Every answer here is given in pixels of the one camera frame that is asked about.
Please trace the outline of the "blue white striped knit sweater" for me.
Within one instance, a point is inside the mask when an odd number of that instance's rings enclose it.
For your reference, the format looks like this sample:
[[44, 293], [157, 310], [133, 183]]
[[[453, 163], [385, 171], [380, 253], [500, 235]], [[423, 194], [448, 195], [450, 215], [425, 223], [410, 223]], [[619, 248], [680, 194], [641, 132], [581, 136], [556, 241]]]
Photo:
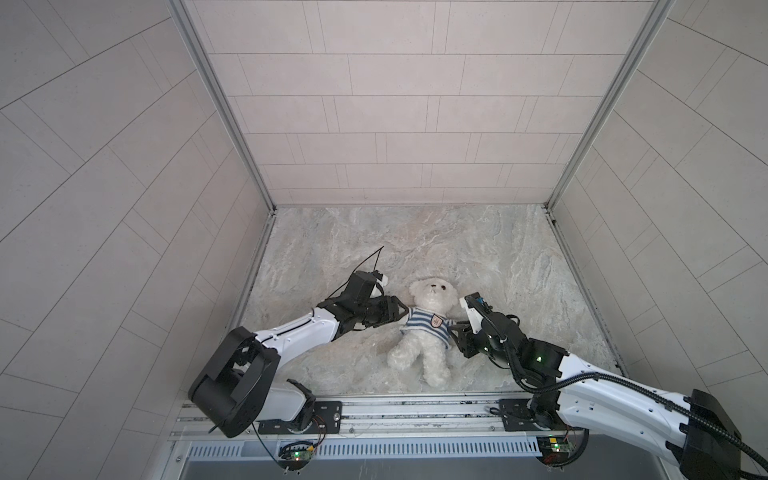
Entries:
[[431, 335], [442, 342], [446, 349], [451, 347], [450, 327], [455, 322], [435, 312], [411, 307], [408, 311], [405, 323], [400, 327], [400, 332], [405, 334], [411, 331], [422, 332]]

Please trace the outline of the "white teddy bear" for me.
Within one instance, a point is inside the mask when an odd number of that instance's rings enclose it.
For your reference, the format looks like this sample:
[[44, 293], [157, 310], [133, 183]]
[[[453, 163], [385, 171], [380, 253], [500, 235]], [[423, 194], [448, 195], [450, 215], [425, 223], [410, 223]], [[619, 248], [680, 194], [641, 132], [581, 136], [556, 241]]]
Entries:
[[420, 358], [426, 383], [444, 387], [450, 380], [447, 352], [451, 348], [450, 311], [459, 304], [456, 288], [438, 277], [416, 280], [409, 287], [413, 305], [400, 321], [400, 341], [387, 355], [387, 364], [406, 370]]

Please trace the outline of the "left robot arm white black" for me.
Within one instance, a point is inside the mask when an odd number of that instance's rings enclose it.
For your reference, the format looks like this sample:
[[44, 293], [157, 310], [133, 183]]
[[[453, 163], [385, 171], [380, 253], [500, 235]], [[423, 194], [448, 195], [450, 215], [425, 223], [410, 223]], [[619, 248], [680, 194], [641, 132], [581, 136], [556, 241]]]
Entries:
[[312, 423], [316, 397], [295, 380], [276, 384], [280, 367], [357, 329], [397, 322], [408, 307], [384, 292], [387, 277], [355, 271], [339, 295], [304, 316], [267, 330], [231, 330], [189, 388], [189, 400], [228, 438], [255, 422], [281, 421], [294, 431]]

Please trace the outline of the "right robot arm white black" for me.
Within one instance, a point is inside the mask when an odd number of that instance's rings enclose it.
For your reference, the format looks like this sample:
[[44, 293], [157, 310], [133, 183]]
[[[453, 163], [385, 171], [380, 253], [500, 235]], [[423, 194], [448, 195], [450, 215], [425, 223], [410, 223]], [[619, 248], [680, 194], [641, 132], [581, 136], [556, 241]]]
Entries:
[[621, 440], [678, 466], [687, 479], [738, 479], [742, 437], [720, 402], [653, 388], [526, 336], [513, 315], [470, 312], [449, 329], [467, 357], [484, 354], [530, 394], [545, 429], [569, 426]]

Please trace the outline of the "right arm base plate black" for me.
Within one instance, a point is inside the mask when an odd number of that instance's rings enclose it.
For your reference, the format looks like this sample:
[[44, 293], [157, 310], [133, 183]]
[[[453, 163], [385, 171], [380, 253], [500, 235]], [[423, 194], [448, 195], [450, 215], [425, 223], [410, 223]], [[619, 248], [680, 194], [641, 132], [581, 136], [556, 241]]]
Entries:
[[528, 399], [501, 399], [498, 413], [505, 432], [565, 432], [567, 426], [557, 415], [545, 419], [535, 414], [528, 406]]

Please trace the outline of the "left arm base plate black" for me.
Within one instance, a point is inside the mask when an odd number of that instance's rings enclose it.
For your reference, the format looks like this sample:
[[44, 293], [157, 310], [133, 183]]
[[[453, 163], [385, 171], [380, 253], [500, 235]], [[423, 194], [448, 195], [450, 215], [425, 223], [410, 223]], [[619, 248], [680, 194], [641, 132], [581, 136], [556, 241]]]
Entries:
[[316, 401], [311, 413], [303, 412], [298, 420], [264, 420], [258, 422], [260, 435], [317, 435], [338, 434], [343, 403], [340, 401]]

